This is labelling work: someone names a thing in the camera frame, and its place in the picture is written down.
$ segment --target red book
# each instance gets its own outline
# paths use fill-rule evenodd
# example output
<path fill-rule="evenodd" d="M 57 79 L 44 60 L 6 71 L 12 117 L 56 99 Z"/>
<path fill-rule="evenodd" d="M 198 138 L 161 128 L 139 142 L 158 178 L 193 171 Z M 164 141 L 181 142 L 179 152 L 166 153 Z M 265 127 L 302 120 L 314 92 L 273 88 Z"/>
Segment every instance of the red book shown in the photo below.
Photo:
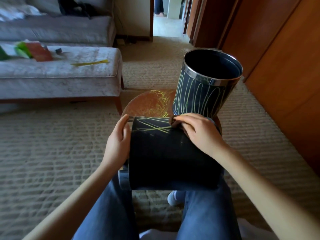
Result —
<path fill-rule="evenodd" d="M 26 42 L 25 44 L 36 61 L 42 62 L 53 60 L 50 51 L 47 48 L 43 48 L 40 42 Z"/>

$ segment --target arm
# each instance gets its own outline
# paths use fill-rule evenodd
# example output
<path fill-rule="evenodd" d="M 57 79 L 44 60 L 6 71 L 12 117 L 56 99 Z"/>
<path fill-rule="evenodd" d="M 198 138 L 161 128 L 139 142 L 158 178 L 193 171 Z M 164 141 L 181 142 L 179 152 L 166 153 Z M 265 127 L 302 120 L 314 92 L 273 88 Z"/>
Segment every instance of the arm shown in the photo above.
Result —
<path fill-rule="evenodd" d="M 124 164 L 130 149 L 129 116 L 123 116 L 108 138 L 100 166 L 61 205 L 23 240 L 70 240 L 112 177 Z"/>
<path fill-rule="evenodd" d="M 275 187 L 237 151 L 227 145 L 214 124 L 198 114 L 175 117 L 190 140 L 224 167 L 250 198 L 279 239 L 316 240 L 320 223 L 293 199 Z"/>

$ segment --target wooden bench leg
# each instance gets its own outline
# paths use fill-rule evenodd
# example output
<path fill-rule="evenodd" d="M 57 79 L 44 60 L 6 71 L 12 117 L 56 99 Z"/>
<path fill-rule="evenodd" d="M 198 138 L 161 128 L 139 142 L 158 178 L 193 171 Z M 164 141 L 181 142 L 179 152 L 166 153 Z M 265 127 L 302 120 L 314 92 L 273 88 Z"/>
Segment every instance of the wooden bench leg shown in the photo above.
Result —
<path fill-rule="evenodd" d="M 122 115 L 122 105 L 121 105 L 121 100 L 120 97 L 113 97 L 115 106 L 117 107 L 118 113 L 121 116 Z"/>
<path fill-rule="evenodd" d="M 125 84 L 123 83 L 123 76 L 121 76 L 121 88 L 122 90 L 125 88 Z"/>

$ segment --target hand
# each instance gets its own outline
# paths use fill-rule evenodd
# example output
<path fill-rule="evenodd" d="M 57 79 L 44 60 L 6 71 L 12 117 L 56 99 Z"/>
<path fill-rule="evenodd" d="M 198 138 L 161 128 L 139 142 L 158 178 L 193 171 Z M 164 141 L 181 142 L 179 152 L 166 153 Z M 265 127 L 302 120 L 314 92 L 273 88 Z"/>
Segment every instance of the hand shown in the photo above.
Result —
<path fill-rule="evenodd" d="M 127 124 L 129 115 L 124 115 L 115 125 L 106 143 L 101 164 L 112 166 L 119 170 L 129 157 L 131 131 Z"/>
<path fill-rule="evenodd" d="M 202 115 L 185 113 L 174 119 L 183 122 L 182 126 L 194 145 L 217 161 L 222 151 L 231 149 L 222 139 L 214 123 Z"/>

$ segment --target floor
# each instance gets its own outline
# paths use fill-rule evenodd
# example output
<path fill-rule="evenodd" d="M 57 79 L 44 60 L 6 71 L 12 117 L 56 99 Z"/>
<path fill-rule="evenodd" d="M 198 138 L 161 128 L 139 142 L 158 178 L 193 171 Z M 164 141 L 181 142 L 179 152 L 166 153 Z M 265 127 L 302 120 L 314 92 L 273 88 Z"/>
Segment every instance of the floor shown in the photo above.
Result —
<path fill-rule="evenodd" d="M 120 47 L 127 88 L 122 105 L 150 89 L 176 89 L 182 38 L 154 37 Z M 18 240 L 98 167 L 119 119 L 112 99 L 76 104 L 0 106 L 0 239 Z M 218 114 L 223 138 L 266 178 L 320 217 L 320 180 L 240 81 Z M 268 229 L 238 184 L 225 175 L 238 217 Z M 176 231 L 182 210 L 168 191 L 134 191 L 140 230 Z"/>
<path fill-rule="evenodd" d="M 153 36 L 183 37 L 183 22 L 181 19 L 153 17 Z"/>

